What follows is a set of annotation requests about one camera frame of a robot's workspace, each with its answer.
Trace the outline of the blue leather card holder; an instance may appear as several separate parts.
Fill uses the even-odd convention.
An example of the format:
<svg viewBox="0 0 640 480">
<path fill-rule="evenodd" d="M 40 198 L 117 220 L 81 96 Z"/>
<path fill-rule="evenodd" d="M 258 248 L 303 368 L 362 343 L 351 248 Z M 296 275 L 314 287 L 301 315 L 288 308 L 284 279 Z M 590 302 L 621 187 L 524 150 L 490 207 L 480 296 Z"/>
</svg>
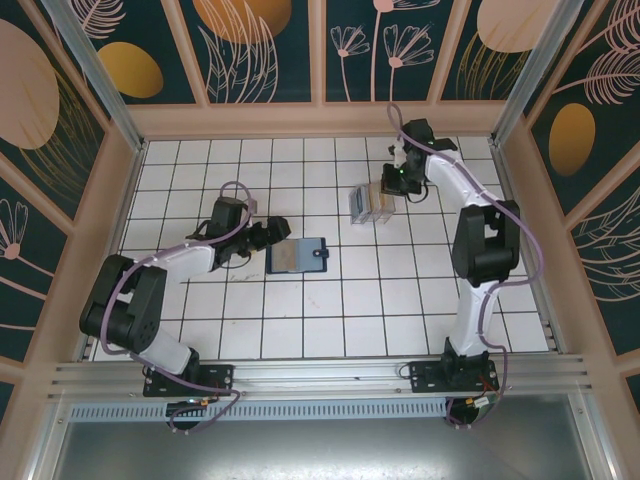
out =
<svg viewBox="0 0 640 480">
<path fill-rule="evenodd" d="M 267 274 L 324 273 L 327 271 L 330 252 L 327 248 L 326 239 L 324 237 L 286 240 L 297 241 L 297 270 L 290 273 L 273 272 L 271 270 L 271 248 L 274 246 L 273 245 L 266 249 Z"/>
</svg>

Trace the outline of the clear plastic card box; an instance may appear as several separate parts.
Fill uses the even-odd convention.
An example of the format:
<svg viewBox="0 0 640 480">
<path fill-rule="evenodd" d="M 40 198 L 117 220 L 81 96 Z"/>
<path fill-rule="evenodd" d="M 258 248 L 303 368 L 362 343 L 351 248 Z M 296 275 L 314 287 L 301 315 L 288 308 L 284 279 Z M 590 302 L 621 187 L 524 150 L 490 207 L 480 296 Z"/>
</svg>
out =
<svg viewBox="0 0 640 480">
<path fill-rule="evenodd" d="M 395 212 L 394 197 L 382 191 L 380 182 L 358 185 L 349 194 L 352 224 L 384 224 Z"/>
</svg>

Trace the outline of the blue credit card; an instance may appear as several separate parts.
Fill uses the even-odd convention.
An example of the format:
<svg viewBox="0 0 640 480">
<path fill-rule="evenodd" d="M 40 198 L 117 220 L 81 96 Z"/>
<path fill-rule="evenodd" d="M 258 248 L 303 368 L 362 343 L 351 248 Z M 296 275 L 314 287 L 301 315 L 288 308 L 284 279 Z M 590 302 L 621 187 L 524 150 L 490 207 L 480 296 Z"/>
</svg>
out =
<svg viewBox="0 0 640 480">
<path fill-rule="evenodd" d="M 363 224 L 369 215 L 368 187 L 356 186 L 349 194 L 350 217 L 352 224 Z"/>
</svg>

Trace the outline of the grey metal panel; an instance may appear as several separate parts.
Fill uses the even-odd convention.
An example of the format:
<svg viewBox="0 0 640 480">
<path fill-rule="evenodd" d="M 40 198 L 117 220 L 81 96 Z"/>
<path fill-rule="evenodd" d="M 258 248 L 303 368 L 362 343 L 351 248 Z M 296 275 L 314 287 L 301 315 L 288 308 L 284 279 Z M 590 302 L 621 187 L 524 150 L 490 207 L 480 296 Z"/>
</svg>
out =
<svg viewBox="0 0 640 480">
<path fill-rule="evenodd" d="M 79 420 L 61 405 L 33 480 L 623 480 L 580 397 L 515 396 L 469 429 L 441 418 Z"/>
</svg>

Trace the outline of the aluminium side rail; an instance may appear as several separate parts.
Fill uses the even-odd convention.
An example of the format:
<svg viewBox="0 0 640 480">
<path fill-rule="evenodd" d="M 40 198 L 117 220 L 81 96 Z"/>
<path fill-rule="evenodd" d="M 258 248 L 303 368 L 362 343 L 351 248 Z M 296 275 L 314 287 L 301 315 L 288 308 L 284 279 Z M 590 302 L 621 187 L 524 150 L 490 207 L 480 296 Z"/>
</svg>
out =
<svg viewBox="0 0 640 480">
<path fill-rule="evenodd" d="M 83 357 L 87 344 L 87 336 L 79 327 L 80 315 L 104 258 L 118 247 L 143 155 L 143 150 L 131 147 L 114 134 L 109 135 L 99 151 L 78 210 L 71 288 L 76 359 Z"/>
<path fill-rule="evenodd" d="M 489 148 L 505 197 L 515 200 L 519 204 L 521 219 L 531 231 L 531 234 L 534 234 L 534 227 L 531 226 L 527 220 L 525 201 L 518 192 L 518 187 L 511 172 L 508 158 L 503 152 L 502 145 L 490 137 Z M 552 298 L 544 278 L 544 266 L 546 263 L 544 257 L 540 256 L 541 252 L 542 250 L 538 239 L 532 240 L 529 235 L 523 233 L 521 254 L 527 272 L 527 278 L 530 281 L 529 286 L 536 304 L 537 313 L 540 317 L 540 323 L 545 332 L 548 349 L 551 353 L 566 354 L 566 342 L 564 341 L 560 325 L 558 324 Z"/>
</svg>

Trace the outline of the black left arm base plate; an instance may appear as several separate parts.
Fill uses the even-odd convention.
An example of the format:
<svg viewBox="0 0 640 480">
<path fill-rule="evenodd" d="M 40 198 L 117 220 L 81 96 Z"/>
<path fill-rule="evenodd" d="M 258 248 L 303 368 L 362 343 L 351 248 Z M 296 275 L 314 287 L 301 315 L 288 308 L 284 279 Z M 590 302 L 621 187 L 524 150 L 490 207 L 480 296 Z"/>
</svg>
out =
<svg viewBox="0 0 640 480">
<path fill-rule="evenodd" d="M 197 390 L 187 387 L 166 378 L 157 371 L 147 367 L 142 369 L 145 380 L 142 394 L 148 398 L 177 398 L 177 397 L 204 397 L 211 396 L 213 392 Z M 187 366 L 179 375 L 182 380 L 208 388 L 223 389 L 223 396 L 229 396 L 229 390 L 233 386 L 232 365 L 200 365 Z"/>
</svg>

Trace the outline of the aluminium front rail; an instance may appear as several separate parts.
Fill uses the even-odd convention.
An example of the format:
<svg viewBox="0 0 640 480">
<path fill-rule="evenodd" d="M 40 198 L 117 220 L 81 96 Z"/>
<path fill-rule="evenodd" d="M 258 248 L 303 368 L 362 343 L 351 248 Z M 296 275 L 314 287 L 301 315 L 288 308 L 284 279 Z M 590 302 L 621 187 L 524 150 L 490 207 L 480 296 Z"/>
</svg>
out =
<svg viewBox="0 0 640 480">
<path fill-rule="evenodd" d="M 316 400 L 408 397 L 407 358 L 235 361 L 233 387 L 247 400 Z M 579 355 L 511 354 L 510 395 L 589 391 L 595 385 Z M 141 401 L 142 366 L 133 362 L 82 362 L 56 366 L 49 400 Z"/>
</svg>

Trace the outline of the aluminium corner post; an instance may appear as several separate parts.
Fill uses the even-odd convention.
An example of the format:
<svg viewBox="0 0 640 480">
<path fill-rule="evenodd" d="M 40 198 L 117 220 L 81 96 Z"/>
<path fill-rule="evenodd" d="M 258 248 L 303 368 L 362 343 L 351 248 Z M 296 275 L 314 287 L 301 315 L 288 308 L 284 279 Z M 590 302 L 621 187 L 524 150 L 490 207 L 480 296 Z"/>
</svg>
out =
<svg viewBox="0 0 640 480">
<path fill-rule="evenodd" d="M 548 71 L 584 0 L 559 0 L 517 78 L 506 105 L 490 135 L 489 145 L 499 149 L 518 123 L 535 89 Z"/>
<path fill-rule="evenodd" d="M 107 40 L 114 33 L 126 17 L 126 12 L 123 10 L 124 1 L 40 0 L 40 2 L 126 142 L 138 153 L 142 149 L 143 137 L 92 43 L 93 40 Z"/>
</svg>

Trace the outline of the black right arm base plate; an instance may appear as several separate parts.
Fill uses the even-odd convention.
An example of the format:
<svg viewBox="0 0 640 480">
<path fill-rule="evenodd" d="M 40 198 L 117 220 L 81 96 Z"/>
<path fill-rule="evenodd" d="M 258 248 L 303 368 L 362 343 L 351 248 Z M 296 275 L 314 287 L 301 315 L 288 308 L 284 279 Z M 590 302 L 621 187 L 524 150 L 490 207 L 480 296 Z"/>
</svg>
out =
<svg viewBox="0 0 640 480">
<path fill-rule="evenodd" d="M 410 362 L 409 381 L 413 393 L 480 394 L 500 389 L 495 363 L 491 360 L 481 366 L 451 368 L 440 361 Z"/>
</svg>

